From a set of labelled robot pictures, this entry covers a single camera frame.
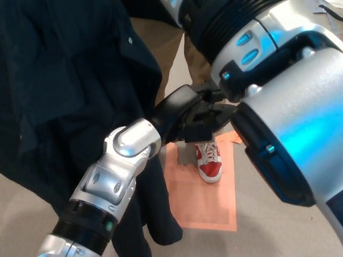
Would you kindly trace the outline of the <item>robot left black hand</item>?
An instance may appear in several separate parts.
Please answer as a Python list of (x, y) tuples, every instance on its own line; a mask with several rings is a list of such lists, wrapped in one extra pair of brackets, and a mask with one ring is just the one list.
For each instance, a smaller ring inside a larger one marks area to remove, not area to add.
[(163, 146), (213, 141), (236, 110), (235, 105), (219, 103), (224, 99), (221, 90), (209, 82), (183, 85), (163, 99), (148, 120), (159, 132)]

